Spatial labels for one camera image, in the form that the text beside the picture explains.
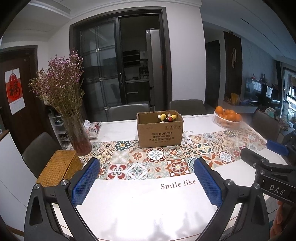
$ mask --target refrigerator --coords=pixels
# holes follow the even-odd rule
[[[154,111],[166,109],[163,60],[159,29],[146,30],[147,61],[150,85],[150,105]]]

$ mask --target cardboard box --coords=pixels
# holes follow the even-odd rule
[[[36,183],[41,183],[43,187],[56,186],[63,179],[71,179],[75,172],[82,169],[75,150],[56,151]]]
[[[161,114],[176,115],[172,122],[159,123]],[[180,145],[183,133],[183,118],[175,110],[141,112],[137,114],[137,129],[140,148]]]

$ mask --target plush toy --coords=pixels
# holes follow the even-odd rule
[[[166,116],[165,114],[162,114],[158,116],[158,119],[160,119],[160,123],[171,122],[176,119],[176,115],[171,116],[170,114],[168,114],[168,116]]]

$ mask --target potted plant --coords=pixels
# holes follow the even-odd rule
[[[31,79],[32,91],[62,117],[69,140],[79,156],[91,152],[91,143],[80,115],[84,91],[80,77],[83,58],[71,51],[68,58],[57,56],[50,59],[49,68],[37,72]]]

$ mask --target floral tile pattern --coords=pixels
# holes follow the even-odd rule
[[[148,179],[169,177],[167,161],[154,161],[146,164],[148,171]]]
[[[171,177],[190,173],[185,159],[169,160],[168,170],[170,172]]]
[[[203,157],[211,168],[241,159],[243,148],[258,152],[266,143],[253,130],[219,131],[199,135],[183,134],[180,146],[140,148],[137,140],[115,142],[91,141],[92,152],[81,156],[86,164],[90,158],[100,161],[97,179],[143,180],[173,177],[194,172],[194,161]]]
[[[127,180],[143,180],[147,179],[147,166],[143,163],[130,164],[127,170]]]
[[[129,151],[128,150],[124,150],[124,151],[119,151],[119,150],[115,150],[113,152],[112,158],[110,163],[111,164],[115,164],[115,163],[128,163],[128,155],[129,155]]]
[[[147,153],[143,149],[130,150],[128,154],[128,163],[146,163],[148,161]]]
[[[108,180],[125,180],[127,178],[127,164],[110,164],[107,173]]]

